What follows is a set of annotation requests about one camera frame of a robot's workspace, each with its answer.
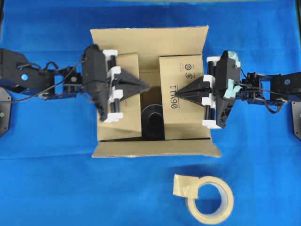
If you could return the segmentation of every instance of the black cable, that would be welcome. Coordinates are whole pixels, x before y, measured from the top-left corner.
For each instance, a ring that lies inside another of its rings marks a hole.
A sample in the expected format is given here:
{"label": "black cable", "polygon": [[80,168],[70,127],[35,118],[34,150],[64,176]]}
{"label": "black cable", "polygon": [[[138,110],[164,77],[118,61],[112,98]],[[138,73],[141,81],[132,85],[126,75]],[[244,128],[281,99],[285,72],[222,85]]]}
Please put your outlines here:
{"label": "black cable", "polygon": [[38,65],[38,64],[36,64],[36,63],[32,63],[32,62],[23,64],[23,65],[18,65],[18,69],[23,68],[23,67],[28,67],[28,66],[36,66],[36,67],[38,67],[39,69],[41,69],[41,66],[40,66],[40,65]]}
{"label": "black cable", "polygon": [[22,102],[22,101],[29,100],[29,99],[31,99],[31,98],[33,98],[33,97],[36,97],[36,96],[38,96],[38,95],[41,95],[42,93],[44,93],[44,92],[46,92],[46,91],[48,91],[48,90],[54,88],[55,86],[58,86],[58,85],[62,84],[62,83],[63,83],[63,82],[71,75],[71,73],[75,70],[75,68],[77,68],[78,65],[80,65],[81,63],[83,63],[83,62],[85,62],[85,61],[86,61],[86,60],[78,61],[78,62],[71,68],[71,70],[68,72],[68,74],[64,77],[63,80],[61,80],[60,82],[58,82],[58,83],[56,83],[56,84],[54,84],[54,85],[48,87],[47,89],[45,89],[45,90],[43,90],[43,91],[41,91],[41,92],[39,92],[39,93],[33,94],[33,95],[29,96],[29,97],[26,97],[26,98],[23,98],[23,99],[19,99],[19,100],[13,100],[13,101],[0,101],[0,103],[16,103],[16,102]]}
{"label": "black cable", "polygon": [[49,65],[53,65],[56,69],[59,69],[58,65],[57,65],[55,62],[50,61],[50,62],[48,62],[48,63],[46,64],[45,70],[48,69]]}
{"label": "black cable", "polygon": [[262,97],[262,99],[263,99],[263,101],[264,101],[265,107],[267,108],[267,110],[268,110],[270,113],[276,114],[276,113],[280,112],[280,110],[281,110],[281,108],[282,108],[282,106],[283,106],[283,103],[282,103],[282,104],[278,104],[278,105],[277,105],[277,110],[274,111],[273,109],[271,109],[271,108],[269,107],[269,102],[264,98],[264,96],[261,95],[261,97]]}
{"label": "black cable", "polygon": [[246,75],[245,75],[243,69],[240,69],[240,71],[243,73],[243,76],[244,76],[246,79],[248,79],[248,77],[246,77]]}
{"label": "black cable", "polygon": [[268,90],[268,89],[259,88],[259,87],[256,87],[256,86],[248,87],[248,84],[243,84],[243,83],[239,83],[239,82],[235,82],[235,85],[246,86],[248,89],[259,89],[259,90],[269,92],[269,93],[273,93],[273,94],[276,94],[276,95],[287,95],[287,94],[284,94],[284,93],[277,93],[277,92],[274,92],[274,91],[271,91],[271,90]]}

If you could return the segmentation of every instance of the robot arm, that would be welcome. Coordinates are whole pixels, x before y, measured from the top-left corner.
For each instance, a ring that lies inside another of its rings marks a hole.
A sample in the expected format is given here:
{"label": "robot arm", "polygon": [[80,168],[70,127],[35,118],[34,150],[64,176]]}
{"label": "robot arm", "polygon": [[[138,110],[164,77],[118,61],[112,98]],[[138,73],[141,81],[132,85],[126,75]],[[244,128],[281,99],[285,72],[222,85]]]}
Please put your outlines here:
{"label": "robot arm", "polygon": [[[176,96],[205,107],[202,124],[210,129],[226,126],[227,118],[237,99],[249,104],[265,105],[269,112],[277,113],[289,102],[301,101],[301,73],[287,75],[263,75],[248,73],[240,80],[241,68],[238,56],[232,51],[224,51],[221,57],[208,57],[207,75],[176,92]],[[262,87],[262,82],[270,82],[270,90]],[[269,92],[265,99],[263,92]]]}
{"label": "robot arm", "polygon": [[[0,130],[0,136],[8,130],[11,104],[32,97],[54,100],[87,92],[96,105],[101,121],[114,122],[123,118],[120,102],[149,90],[150,86],[116,66],[117,55],[116,50],[100,50],[97,45],[91,45],[74,67],[59,68],[56,63],[49,62],[41,68],[29,62],[23,54],[0,49],[0,128],[5,128]],[[50,64],[55,67],[54,70],[48,69]],[[82,74],[75,70],[79,64],[82,64]],[[58,75],[62,80],[55,83]],[[57,89],[59,85],[63,87],[61,92]],[[4,89],[29,96],[11,100]]]}

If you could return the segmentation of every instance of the black tape roll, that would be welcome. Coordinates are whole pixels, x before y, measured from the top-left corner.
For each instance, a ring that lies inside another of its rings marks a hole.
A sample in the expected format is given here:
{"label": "black tape roll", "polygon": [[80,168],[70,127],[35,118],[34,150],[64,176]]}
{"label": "black tape roll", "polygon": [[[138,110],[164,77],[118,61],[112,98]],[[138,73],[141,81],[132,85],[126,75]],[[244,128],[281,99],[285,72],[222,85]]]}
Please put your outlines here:
{"label": "black tape roll", "polygon": [[149,105],[141,112],[142,137],[145,140],[164,140],[163,107]]}

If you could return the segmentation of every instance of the blue fabric background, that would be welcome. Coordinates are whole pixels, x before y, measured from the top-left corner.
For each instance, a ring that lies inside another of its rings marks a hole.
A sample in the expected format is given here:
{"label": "blue fabric background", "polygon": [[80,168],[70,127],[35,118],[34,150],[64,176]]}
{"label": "blue fabric background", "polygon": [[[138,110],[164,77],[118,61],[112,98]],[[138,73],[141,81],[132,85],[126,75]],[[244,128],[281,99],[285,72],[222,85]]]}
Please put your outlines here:
{"label": "blue fabric background", "polygon": [[[0,47],[40,65],[66,66],[92,43],[91,28],[199,25],[210,26],[204,60],[229,49],[238,52],[245,72],[301,71],[294,0],[7,0]],[[91,159],[95,114],[84,97],[13,105],[10,131],[0,139],[0,225],[199,225],[184,199],[172,195],[174,173],[216,176],[230,185],[235,207],[222,225],[301,224],[301,142],[293,135],[290,105],[272,115],[237,101],[227,128],[212,130],[219,159]],[[215,193],[208,195],[207,210],[218,203]]]}

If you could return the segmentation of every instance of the small cardboard box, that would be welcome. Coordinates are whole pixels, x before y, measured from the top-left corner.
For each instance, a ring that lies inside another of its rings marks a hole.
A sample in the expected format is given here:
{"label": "small cardboard box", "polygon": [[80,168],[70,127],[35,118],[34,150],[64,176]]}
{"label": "small cardboard box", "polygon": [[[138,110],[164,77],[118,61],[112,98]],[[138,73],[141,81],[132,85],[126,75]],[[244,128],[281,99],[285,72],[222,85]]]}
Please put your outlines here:
{"label": "small cardboard box", "polygon": [[140,137],[139,112],[150,104],[168,106],[166,99],[169,98],[169,93],[165,92],[165,88],[171,80],[178,86],[189,83],[188,80],[181,80],[181,69],[174,70],[173,76],[171,65],[193,62],[189,63],[195,67],[192,79],[203,75],[202,50],[207,32],[208,26],[91,30],[93,42],[100,49],[118,50],[117,65],[151,85],[150,91],[131,97],[134,99],[129,98],[121,105],[121,111],[128,117],[125,116],[120,122],[110,125],[98,121],[98,140],[101,142],[92,157],[221,156],[220,151],[212,143],[210,130],[201,126],[203,108],[184,100],[178,100],[185,105],[178,114],[189,114],[189,120],[179,116],[172,117],[175,112],[164,110],[165,133],[168,135],[166,140],[144,141]]}

